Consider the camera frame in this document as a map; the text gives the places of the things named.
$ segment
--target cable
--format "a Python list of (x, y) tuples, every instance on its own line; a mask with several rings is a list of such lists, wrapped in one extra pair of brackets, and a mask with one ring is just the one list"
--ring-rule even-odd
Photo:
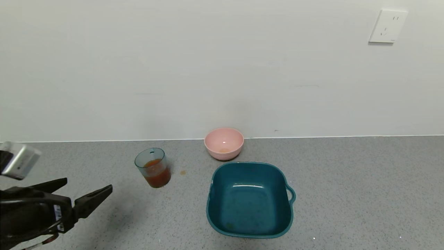
[(67, 213), (65, 216), (63, 216), (59, 220), (55, 221), (54, 223), (52, 223), (50, 226), (46, 227), (45, 229), (38, 231), (37, 233), (28, 234), (28, 235), (23, 234), (23, 235), (18, 235), (18, 236), (11, 236), (10, 238), (7, 239), (7, 242), (25, 242), (25, 241), (31, 240), (35, 237), (38, 237), (38, 236), (44, 234), (46, 231), (50, 230), (51, 228), (63, 223), (67, 218), (70, 217), (70, 215), (72, 213), (71, 204), (68, 204), (63, 201), (49, 199), (49, 198), (22, 198), (22, 199), (8, 199), (8, 200), (1, 200), (0, 201), (0, 205), (28, 204), (28, 203), (44, 203), (44, 204), (51, 204), (51, 205), (59, 205), (61, 207), (66, 207)]
[(44, 240), (44, 241), (42, 241), (42, 242), (40, 242), (40, 243), (37, 243), (37, 244), (35, 244), (35, 245), (32, 245), (32, 246), (29, 246), (29, 247), (23, 248), (22, 250), (31, 250), (31, 249), (34, 249), (34, 248), (36, 248), (36, 247), (39, 247), (39, 246), (42, 246), (42, 245), (48, 244), (48, 243), (54, 241), (55, 239), (57, 239), (58, 236), (59, 236), (59, 234), (53, 234), (51, 237), (47, 238), (46, 240)]

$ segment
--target liquid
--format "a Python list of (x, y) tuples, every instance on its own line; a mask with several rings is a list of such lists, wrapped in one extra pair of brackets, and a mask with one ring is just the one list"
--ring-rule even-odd
[(165, 186), (171, 179), (171, 173), (167, 166), (164, 166), (162, 159), (155, 159), (144, 165), (147, 175), (145, 180), (154, 188)]

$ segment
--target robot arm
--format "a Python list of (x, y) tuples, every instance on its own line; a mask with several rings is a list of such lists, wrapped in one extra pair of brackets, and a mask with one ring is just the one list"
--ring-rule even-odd
[[(0, 147), (1, 175), (25, 178), (40, 152), (27, 145), (4, 144)], [(112, 185), (108, 185), (76, 199), (72, 207), (70, 198), (52, 194), (66, 183), (67, 178), (62, 178), (0, 191), (1, 250), (46, 234), (52, 236), (35, 247), (52, 242), (59, 233), (73, 228), (79, 218), (87, 218), (112, 193)]]

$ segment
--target clear plastic cup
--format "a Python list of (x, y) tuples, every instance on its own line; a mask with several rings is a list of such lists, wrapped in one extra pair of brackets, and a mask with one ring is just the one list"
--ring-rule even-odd
[(136, 156), (134, 164), (148, 184), (153, 188), (165, 186), (171, 179), (165, 152), (160, 148), (142, 151)]

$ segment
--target stain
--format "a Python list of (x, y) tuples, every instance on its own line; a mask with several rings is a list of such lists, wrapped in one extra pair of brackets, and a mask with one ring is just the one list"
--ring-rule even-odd
[(225, 226), (230, 230), (233, 230), (235, 228), (232, 223), (227, 223), (227, 224), (225, 224)]
[(318, 87), (319, 85), (316, 84), (309, 84), (309, 85), (294, 85), (293, 87)]
[(136, 96), (161, 95), (160, 93), (134, 93)]

